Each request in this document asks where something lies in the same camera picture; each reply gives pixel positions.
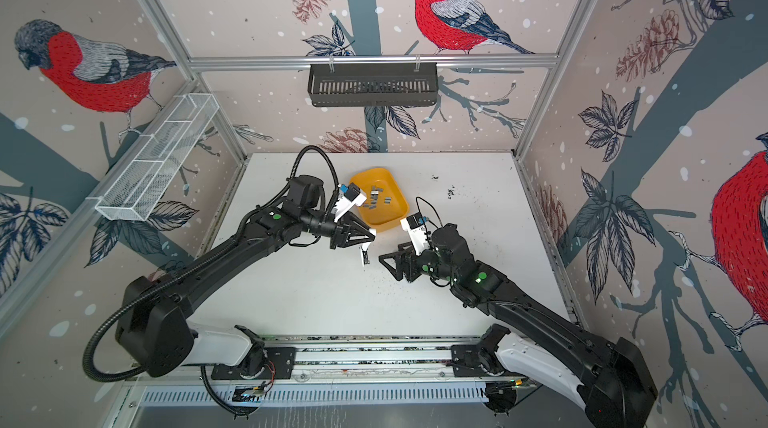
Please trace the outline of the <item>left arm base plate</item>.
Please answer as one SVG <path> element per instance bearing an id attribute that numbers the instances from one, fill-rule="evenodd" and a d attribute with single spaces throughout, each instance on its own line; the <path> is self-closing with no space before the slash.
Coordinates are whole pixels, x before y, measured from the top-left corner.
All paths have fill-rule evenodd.
<path id="1" fill-rule="evenodd" d="M 266 347 L 251 350 L 236 366 L 217 364 L 211 373 L 216 381 L 288 380 L 297 350 L 294 347 Z"/>

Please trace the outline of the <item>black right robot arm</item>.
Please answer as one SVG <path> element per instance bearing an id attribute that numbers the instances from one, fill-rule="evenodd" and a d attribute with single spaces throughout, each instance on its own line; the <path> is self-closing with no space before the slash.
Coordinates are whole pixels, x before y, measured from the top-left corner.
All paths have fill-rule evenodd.
<path id="1" fill-rule="evenodd" d="M 476 259 L 454 224 L 409 236 L 378 258 L 396 280 L 443 280 L 464 307 L 495 319 L 474 347 L 476 369 L 531 378 L 580 407 L 595 427 L 645 426 L 658 389 L 637 345 L 610 341 L 547 308 Z"/>

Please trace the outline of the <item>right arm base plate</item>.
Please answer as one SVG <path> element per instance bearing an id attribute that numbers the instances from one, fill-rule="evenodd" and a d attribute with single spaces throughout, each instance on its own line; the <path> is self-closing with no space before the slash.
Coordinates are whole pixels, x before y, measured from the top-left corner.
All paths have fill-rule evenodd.
<path id="1" fill-rule="evenodd" d="M 452 345 L 448 366 L 456 378 L 499 377 L 507 373 L 494 353 L 477 345 Z"/>

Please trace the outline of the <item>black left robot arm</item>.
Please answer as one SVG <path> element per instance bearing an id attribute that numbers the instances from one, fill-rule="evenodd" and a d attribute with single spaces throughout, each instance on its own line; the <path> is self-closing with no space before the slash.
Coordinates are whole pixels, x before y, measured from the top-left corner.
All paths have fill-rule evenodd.
<path id="1" fill-rule="evenodd" d="M 180 366 L 221 366 L 239 370 L 243 378 L 257 377 L 267 356 L 255 332 L 242 325 L 192 325 L 189 318 L 242 271 L 304 233 L 328 238 L 333 249 L 369 246 L 375 232 L 352 211 L 366 199 L 356 185 L 342 185 L 334 204 L 325 207 L 322 180 L 289 179 L 284 195 L 246 214 L 234 235 L 189 267 L 155 282 L 132 282 L 124 294 L 127 310 L 117 321 L 117 343 L 152 377 Z"/>

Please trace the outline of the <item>aluminium mounting rail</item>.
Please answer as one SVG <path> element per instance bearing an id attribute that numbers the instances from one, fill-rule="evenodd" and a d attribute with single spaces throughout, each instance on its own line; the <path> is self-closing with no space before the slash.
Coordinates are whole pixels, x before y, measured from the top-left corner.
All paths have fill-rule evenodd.
<path id="1" fill-rule="evenodd" d="M 133 394 L 139 407 L 203 407 L 209 394 L 238 408 L 335 405 L 489 403 L 544 386 L 518 373 L 456 378 L 448 366 L 452 345 L 477 338 L 346 339 L 273 342 L 297 350 L 288 380 L 216 381 L 214 367 L 183 367 L 154 380 L 141 378 Z"/>

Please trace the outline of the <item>yellow plastic tray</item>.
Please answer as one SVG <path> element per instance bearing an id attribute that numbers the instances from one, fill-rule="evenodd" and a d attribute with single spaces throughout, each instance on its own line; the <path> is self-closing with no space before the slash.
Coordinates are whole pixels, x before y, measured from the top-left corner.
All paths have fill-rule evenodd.
<path id="1" fill-rule="evenodd" d="M 409 205 L 385 168 L 372 168 L 353 176 L 350 180 L 366 195 L 358 209 L 360 218 L 378 233 L 397 228 L 409 213 Z"/>

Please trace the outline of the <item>white stapler top part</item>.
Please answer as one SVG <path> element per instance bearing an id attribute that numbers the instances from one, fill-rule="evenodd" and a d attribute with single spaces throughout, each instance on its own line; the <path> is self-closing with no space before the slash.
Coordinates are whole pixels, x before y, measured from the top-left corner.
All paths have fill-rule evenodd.
<path id="1" fill-rule="evenodd" d="M 361 255 L 361 263 L 363 266 L 367 266 L 370 264 L 368 249 L 365 246 L 362 246 L 360 248 L 360 255 Z"/>

